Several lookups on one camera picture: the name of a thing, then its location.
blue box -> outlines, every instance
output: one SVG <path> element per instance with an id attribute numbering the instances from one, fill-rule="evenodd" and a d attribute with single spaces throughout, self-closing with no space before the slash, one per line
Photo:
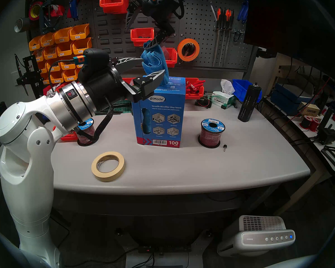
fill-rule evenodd
<path id="1" fill-rule="evenodd" d="M 169 77 L 144 101 L 132 103 L 138 144 L 180 147 L 185 106 L 185 78 Z"/>
<path id="2" fill-rule="evenodd" d="M 252 85 L 248 80 L 232 80 L 232 86 L 235 89 L 233 95 L 235 95 L 241 102 L 246 97 L 248 87 Z M 259 93 L 257 102 L 262 99 L 262 91 Z"/>

orange bin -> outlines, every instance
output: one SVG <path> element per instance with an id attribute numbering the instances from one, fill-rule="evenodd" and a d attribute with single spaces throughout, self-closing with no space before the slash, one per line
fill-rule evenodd
<path id="1" fill-rule="evenodd" d="M 75 55 L 83 54 L 85 49 L 92 48 L 92 38 L 76 40 L 72 44 L 73 53 Z"/>
<path id="2" fill-rule="evenodd" d="M 65 82 L 71 82 L 73 80 L 76 80 L 78 78 L 80 68 L 76 69 L 70 69 L 70 70 L 64 70 L 63 71 L 63 79 Z"/>
<path id="3" fill-rule="evenodd" d="M 50 59 L 50 60 L 48 60 L 48 61 L 46 62 L 46 69 L 47 69 L 47 72 L 50 70 L 51 65 L 52 65 L 55 61 L 58 61 L 58 60 L 60 60 L 60 59 Z M 54 67 L 51 68 L 51 73 L 52 73 L 52 72 L 56 72 L 56 71 L 61 70 L 60 64 L 57 63 L 56 65 L 57 65 L 57 66 L 54 66 Z"/>
<path id="4" fill-rule="evenodd" d="M 30 51 L 37 50 L 41 47 L 40 45 L 41 37 L 43 37 L 43 35 L 36 36 L 28 43 L 28 48 L 30 49 Z"/>
<path id="5" fill-rule="evenodd" d="M 37 63 L 39 69 L 41 70 L 41 75 L 47 73 L 46 61 L 41 61 Z"/>
<path id="6" fill-rule="evenodd" d="M 61 58 L 61 60 L 69 60 L 69 59 L 73 59 L 73 56 L 68 55 Z M 60 66 L 62 70 L 70 70 L 76 68 L 76 65 L 73 61 L 60 62 Z"/>
<path id="7" fill-rule="evenodd" d="M 170 59 L 166 60 L 166 64 L 169 68 L 175 67 L 175 64 L 178 62 L 178 53 L 175 48 L 166 48 L 169 52 Z"/>
<path id="8" fill-rule="evenodd" d="M 143 27 L 130 30 L 130 40 L 133 41 L 135 47 L 143 47 L 145 42 L 154 39 L 154 28 Z"/>
<path id="9" fill-rule="evenodd" d="M 55 43 L 55 40 L 53 39 L 53 33 L 47 33 L 40 39 L 41 47 L 51 46 L 54 43 Z"/>
<path id="10" fill-rule="evenodd" d="M 99 6 L 104 13 L 124 14 L 129 5 L 129 0 L 99 0 Z"/>
<path id="11" fill-rule="evenodd" d="M 89 24 L 74 26 L 70 30 L 71 40 L 85 39 L 89 35 Z"/>
<path id="12" fill-rule="evenodd" d="M 200 79 L 198 78 L 185 78 L 185 84 L 188 85 L 190 83 L 194 83 L 194 82 L 197 82 L 199 81 Z M 203 95 L 204 95 L 204 92 L 205 92 L 205 88 L 204 86 L 201 86 L 199 88 L 199 92 L 198 93 L 186 93 L 185 95 L 185 99 L 186 100 L 198 100 L 200 99 Z"/>
<path id="13" fill-rule="evenodd" d="M 64 81 L 63 79 L 63 72 L 62 71 L 56 71 L 50 73 L 51 82 L 54 83 L 61 83 Z"/>
<path id="14" fill-rule="evenodd" d="M 50 58 L 57 58 L 57 48 L 56 46 L 45 47 L 43 51 L 44 58 L 46 60 Z"/>
<path id="15" fill-rule="evenodd" d="M 58 30 L 53 35 L 56 44 L 70 41 L 70 30 L 72 27 L 67 27 L 61 30 Z"/>
<path id="16" fill-rule="evenodd" d="M 50 84 L 49 83 L 49 74 L 48 73 L 41 74 L 41 77 L 43 78 L 42 82 L 44 84 Z"/>
<path id="17" fill-rule="evenodd" d="M 33 52 L 33 55 L 36 57 L 36 62 L 40 62 L 44 60 L 44 56 L 42 54 L 44 48 L 39 48 Z"/>
<path id="18" fill-rule="evenodd" d="M 71 55 L 73 52 L 72 43 L 73 41 L 58 44 L 57 45 L 57 56 Z"/>

tissue box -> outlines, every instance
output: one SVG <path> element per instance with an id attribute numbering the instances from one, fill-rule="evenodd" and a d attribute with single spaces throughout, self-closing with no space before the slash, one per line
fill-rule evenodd
<path id="1" fill-rule="evenodd" d="M 235 101 L 236 96 L 227 93 L 223 93 L 221 91 L 214 91 L 211 97 L 212 103 L 218 105 L 219 107 L 226 109 L 229 108 Z"/>
<path id="2" fill-rule="evenodd" d="M 169 77 L 153 96 L 132 104 L 138 144 L 180 147 L 185 92 L 185 78 Z"/>

gray tabletop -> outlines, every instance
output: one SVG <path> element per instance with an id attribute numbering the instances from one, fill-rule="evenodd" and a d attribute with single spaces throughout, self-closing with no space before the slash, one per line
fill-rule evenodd
<path id="1" fill-rule="evenodd" d="M 130 114 L 113 116 L 92 146 L 57 143 L 51 156 L 54 187 L 116 195 L 189 194 L 265 186 L 310 174 L 288 141 L 258 111 L 243 123 L 237 119 L 240 108 L 213 105 L 206 110 L 194 102 L 185 104 L 180 148 L 137 144 Z M 94 117 L 96 127 L 103 118 Z M 207 149 L 197 141 L 206 118 L 226 126 L 219 148 Z M 225 152 L 223 144 L 228 145 Z M 112 182 L 101 182 L 91 172 L 93 160 L 106 151 L 121 153 L 126 162 L 124 173 Z"/>

red wire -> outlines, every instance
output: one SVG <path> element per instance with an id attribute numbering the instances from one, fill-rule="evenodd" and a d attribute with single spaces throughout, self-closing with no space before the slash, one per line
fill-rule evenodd
<path id="1" fill-rule="evenodd" d="M 316 94 L 315 98 L 319 95 L 319 93 L 324 89 L 324 87 L 326 86 L 326 84 L 328 83 L 330 77 L 328 78 L 328 80 L 325 82 L 324 86 L 319 90 L 319 92 Z M 280 128 L 284 127 L 286 124 L 288 124 L 290 121 L 292 121 L 295 117 L 297 117 L 300 113 L 302 113 L 302 111 L 308 106 L 310 105 L 310 103 L 306 104 L 306 106 L 304 106 L 304 108 L 297 114 L 295 115 L 293 118 L 291 118 L 289 121 L 287 121 L 283 126 L 281 126 Z"/>

